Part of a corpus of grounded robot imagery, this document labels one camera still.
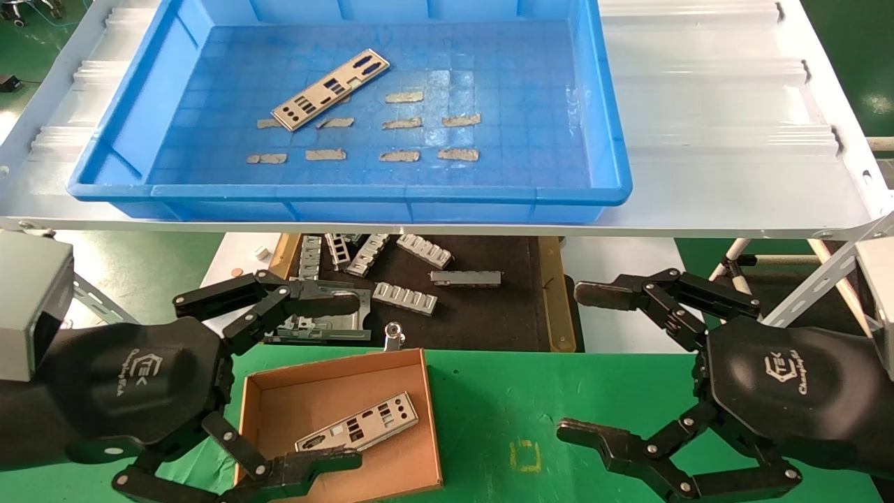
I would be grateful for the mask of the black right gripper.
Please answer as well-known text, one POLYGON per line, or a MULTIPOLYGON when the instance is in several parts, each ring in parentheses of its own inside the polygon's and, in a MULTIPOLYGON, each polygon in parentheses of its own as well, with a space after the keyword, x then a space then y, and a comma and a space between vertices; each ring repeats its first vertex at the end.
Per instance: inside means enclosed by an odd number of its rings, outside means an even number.
POLYGON ((703 348, 702 398, 644 439, 565 418, 562 442, 594 449, 608 472, 664 502, 779 499, 803 477, 785 458, 891 478, 893 384, 867 337, 822 328, 723 325, 703 348), (689 475, 673 456, 712 428, 754 467, 689 475))

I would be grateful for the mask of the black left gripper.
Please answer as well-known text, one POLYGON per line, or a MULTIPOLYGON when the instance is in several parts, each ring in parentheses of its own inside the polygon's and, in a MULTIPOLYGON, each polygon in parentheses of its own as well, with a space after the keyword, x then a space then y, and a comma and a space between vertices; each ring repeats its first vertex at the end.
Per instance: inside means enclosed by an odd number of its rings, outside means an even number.
POLYGON ((265 459, 213 413, 230 401, 229 352, 242 356, 293 316, 357 312, 359 299, 259 270, 179 294, 173 306, 177 317, 187 318, 62 330, 31 380, 3 380, 3 470, 138 456, 112 480, 112 489, 131 501, 270 502, 306 495, 325 472, 360 468, 360 452, 349 448, 265 459), (223 340, 200 322, 244 308, 221 329, 223 340), (185 455, 205 437, 244 470, 232 489, 218 495, 156 476, 162 459, 185 455))

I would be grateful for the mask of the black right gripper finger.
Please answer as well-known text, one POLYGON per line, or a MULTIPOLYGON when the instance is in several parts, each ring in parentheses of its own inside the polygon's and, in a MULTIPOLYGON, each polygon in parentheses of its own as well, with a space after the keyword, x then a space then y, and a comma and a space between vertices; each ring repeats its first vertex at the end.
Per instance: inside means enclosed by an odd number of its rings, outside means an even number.
POLYGON ((705 323, 689 307, 725 321, 760 316, 760 300, 751 294, 680 270, 619 275, 611 283, 578 282, 574 298, 583 306, 645 313, 686 351, 703 350, 707 337, 705 323))

